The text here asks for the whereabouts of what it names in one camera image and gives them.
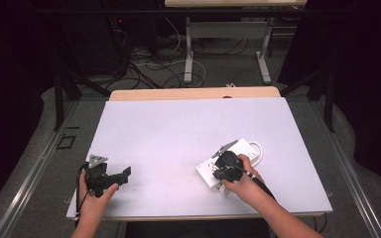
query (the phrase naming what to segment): white power strip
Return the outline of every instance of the white power strip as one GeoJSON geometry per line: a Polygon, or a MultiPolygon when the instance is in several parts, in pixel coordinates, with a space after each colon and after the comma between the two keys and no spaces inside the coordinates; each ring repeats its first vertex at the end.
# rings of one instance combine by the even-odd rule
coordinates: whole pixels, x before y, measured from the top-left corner
{"type": "MultiPolygon", "coordinates": [[[[262,148],[256,142],[247,142],[245,139],[240,139],[236,144],[230,147],[227,151],[231,151],[236,155],[245,155],[249,157],[249,160],[252,166],[255,166],[262,160],[262,148]],[[259,148],[257,151],[252,145],[256,145],[259,148]]],[[[196,167],[196,170],[202,176],[203,180],[209,187],[213,187],[218,185],[220,182],[217,180],[212,173],[215,170],[215,162],[217,161],[218,156],[214,158],[210,158],[203,162],[202,164],[196,167]]]]}

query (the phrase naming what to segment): white tabletop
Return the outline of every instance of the white tabletop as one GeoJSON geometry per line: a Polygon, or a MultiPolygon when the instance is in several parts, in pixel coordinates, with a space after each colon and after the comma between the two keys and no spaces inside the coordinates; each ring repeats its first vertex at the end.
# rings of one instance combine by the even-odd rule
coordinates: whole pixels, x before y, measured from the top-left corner
{"type": "Polygon", "coordinates": [[[166,0],[167,7],[303,6],[307,0],[166,0]]]}
{"type": "MultiPolygon", "coordinates": [[[[88,154],[107,157],[109,175],[132,168],[105,219],[169,220],[257,216],[234,193],[210,189],[195,167],[244,138],[264,152],[255,167],[294,214],[332,208],[285,98],[106,102],[88,154]]],[[[74,215],[75,201],[67,217],[74,215]]]]}

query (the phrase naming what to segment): black curtain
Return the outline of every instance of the black curtain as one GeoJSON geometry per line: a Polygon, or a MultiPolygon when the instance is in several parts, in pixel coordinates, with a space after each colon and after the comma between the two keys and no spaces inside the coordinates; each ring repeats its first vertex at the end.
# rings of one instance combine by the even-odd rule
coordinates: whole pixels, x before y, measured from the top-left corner
{"type": "Polygon", "coordinates": [[[17,1],[0,1],[0,190],[39,123],[53,86],[45,46],[17,1]]]}
{"type": "MultiPolygon", "coordinates": [[[[341,9],[350,1],[309,0],[307,9],[341,9]]],[[[348,19],[303,18],[279,82],[291,85],[320,68],[344,31],[351,41],[340,55],[335,104],[355,132],[355,160],[381,176],[381,1],[357,1],[348,19]]]]}

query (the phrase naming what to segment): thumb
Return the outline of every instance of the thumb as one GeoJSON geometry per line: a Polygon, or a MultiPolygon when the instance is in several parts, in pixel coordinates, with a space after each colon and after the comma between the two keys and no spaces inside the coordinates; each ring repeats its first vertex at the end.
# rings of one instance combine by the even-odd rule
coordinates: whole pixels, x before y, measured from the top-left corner
{"type": "Polygon", "coordinates": [[[117,189],[119,189],[119,184],[114,183],[106,190],[106,192],[104,192],[104,194],[101,197],[104,197],[104,199],[108,201],[117,189]]]}
{"type": "Polygon", "coordinates": [[[225,188],[227,188],[228,190],[232,190],[233,189],[233,186],[234,186],[234,183],[233,182],[230,182],[226,179],[223,179],[222,181],[222,184],[225,185],[225,188]]]}

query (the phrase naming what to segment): desk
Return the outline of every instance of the desk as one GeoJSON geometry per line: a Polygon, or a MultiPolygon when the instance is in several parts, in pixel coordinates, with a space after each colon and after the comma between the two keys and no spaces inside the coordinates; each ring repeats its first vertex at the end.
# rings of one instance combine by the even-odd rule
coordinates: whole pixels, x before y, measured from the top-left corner
{"type": "MultiPolygon", "coordinates": [[[[104,219],[259,217],[234,193],[222,197],[208,188],[195,169],[221,145],[240,138],[263,147],[255,168],[286,209],[300,215],[331,212],[287,101],[279,95],[274,87],[113,92],[88,155],[107,157],[109,175],[129,166],[132,175],[112,197],[104,219]]],[[[66,217],[73,217],[74,208],[75,201],[66,217]]]]}
{"type": "MultiPolygon", "coordinates": [[[[307,0],[166,0],[167,7],[176,8],[207,8],[207,7],[272,7],[272,6],[303,6],[307,0]]],[[[248,38],[262,39],[261,51],[256,52],[256,58],[261,70],[262,80],[271,83],[265,54],[271,38],[274,19],[268,22],[191,22],[187,17],[187,62],[185,66],[185,83],[191,82],[193,51],[192,38],[248,38]]]]}

